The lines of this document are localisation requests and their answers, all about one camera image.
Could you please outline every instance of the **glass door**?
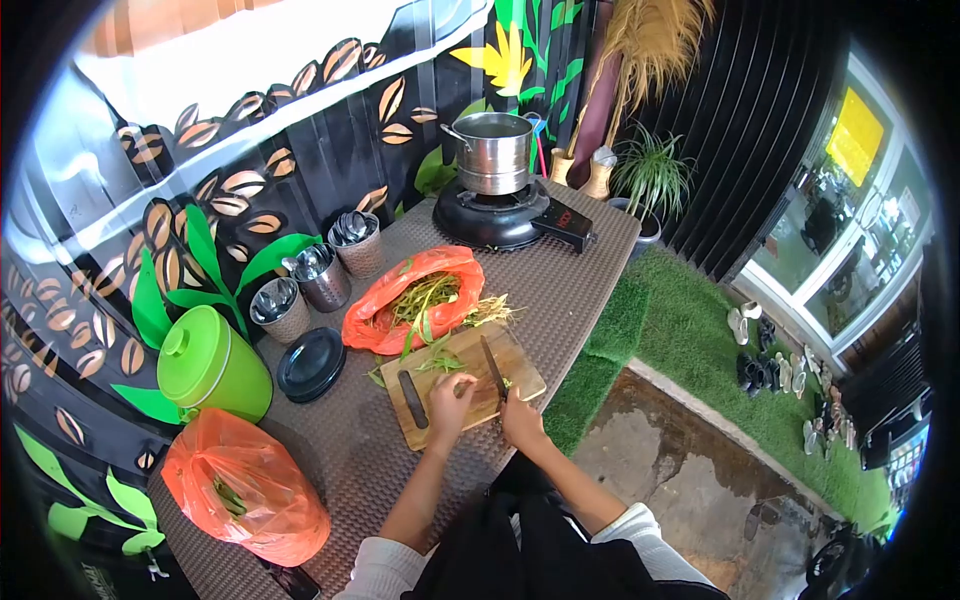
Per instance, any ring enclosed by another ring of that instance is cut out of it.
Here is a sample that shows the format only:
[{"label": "glass door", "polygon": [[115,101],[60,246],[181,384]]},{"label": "glass door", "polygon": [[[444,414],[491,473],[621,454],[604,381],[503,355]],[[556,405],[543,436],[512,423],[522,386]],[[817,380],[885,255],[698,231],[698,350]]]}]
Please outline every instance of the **glass door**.
[{"label": "glass door", "polygon": [[822,123],[743,273],[835,357],[919,267],[931,191],[903,119],[854,53]]}]

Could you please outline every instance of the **plastic bag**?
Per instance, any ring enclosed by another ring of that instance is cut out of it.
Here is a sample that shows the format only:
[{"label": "plastic bag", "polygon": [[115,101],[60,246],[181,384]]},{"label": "plastic bag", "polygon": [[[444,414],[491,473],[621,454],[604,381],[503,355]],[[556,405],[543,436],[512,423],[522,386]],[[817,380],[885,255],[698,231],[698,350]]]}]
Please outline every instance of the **plastic bag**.
[{"label": "plastic bag", "polygon": [[[427,309],[430,335],[434,339],[439,338],[462,323],[480,300],[485,281],[483,268],[473,258],[470,248],[438,246],[400,262],[350,307],[344,317],[344,344],[353,348],[368,348],[385,356],[402,353],[410,324],[392,326],[393,319],[389,311],[378,311],[399,296],[408,285],[438,271],[446,271],[460,278],[460,290],[455,301]],[[365,323],[370,318],[373,318],[372,325]],[[421,346],[423,340],[415,334],[412,348]]]},{"label": "plastic bag", "polygon": [[271,563],[303,564],[330,535],[330,516],[287,449],[219,408],[187,423],[161,474],[197,527]]}]

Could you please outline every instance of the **table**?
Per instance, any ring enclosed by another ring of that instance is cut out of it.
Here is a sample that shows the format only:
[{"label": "table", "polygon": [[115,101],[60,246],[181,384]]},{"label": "table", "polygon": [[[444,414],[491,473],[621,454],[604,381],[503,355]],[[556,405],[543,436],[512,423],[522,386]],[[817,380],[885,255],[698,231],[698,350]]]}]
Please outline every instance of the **table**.
[{"label": "table", "polygon": [[[509,293],[511,306],[527,307],[513,331],[547,384],[546,393],[533,400],[541,411],[587,340],[639,234],[637,219],[568,187],[546,185],[557,200],[593,220],[598,242],[583,254],[553,238],[514,252],[475,252],[487,278],[483,297]],[[433,205],[423,201],[383,230],[384,272],[411,254],[450,243],[433,225]],[[340,329],[347,308],[374,281],[376,277],[353,280],[350,302],[333,313],[314,312],[312,325]],[[285,348],[271,338],[257,348],[276,372]],[[287,447],[333,521],[323,550],[303,565],[324,598],[347,584],[360,542],[376,535],[420,459],[404,441],[386,390],[366,376],[374,366],[369,351],[351,348],[343,373],[327,394],[301,405],[275,387],[270,410],[259,423]],[[513,452],[498,419],[461,436],[447,466],[433,541],[465,501],[486,489]],[[183,515],[159,468],[148,494],[160,531],[204,600],[288,599],[252,553],[211,538]]]}]

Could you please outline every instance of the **yellow flower painting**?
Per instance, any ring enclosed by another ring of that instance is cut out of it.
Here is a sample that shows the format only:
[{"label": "yellow flower painting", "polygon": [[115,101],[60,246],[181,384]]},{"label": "yellow flower painting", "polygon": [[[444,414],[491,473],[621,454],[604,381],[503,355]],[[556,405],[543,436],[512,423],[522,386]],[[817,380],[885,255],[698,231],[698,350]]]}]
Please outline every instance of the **yellow flower painting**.
[{"label": "yellow flower painting", "polygon": [[496,42],[499,51],[487,44],[483,48],[457,48],[451,50],[450,55],[474,68],[483,69],[493,77],[490,83],[501,88],[496,91],[500,96],[517,96],[533,59],[524,60],[526,57],[520,44],[520,30],[514,21],[510,23],[509,41],[503,26],[499,21],[496,22]]}]

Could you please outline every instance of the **stove burner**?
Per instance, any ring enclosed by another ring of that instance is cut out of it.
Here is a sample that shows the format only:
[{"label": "stove burner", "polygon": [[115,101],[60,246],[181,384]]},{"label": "stove burner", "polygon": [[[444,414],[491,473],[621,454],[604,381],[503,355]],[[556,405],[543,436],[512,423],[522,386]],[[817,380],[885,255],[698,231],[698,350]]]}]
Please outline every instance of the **stove burner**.
[{"label": "stove burner", "polygon": [[581,253],[593,237],[593,222],[551,198],[539,180],[502,196],[466,190],[455,180],[441,192],[433,219],[454,241],[490,250],[523,248],[549,233]]}]

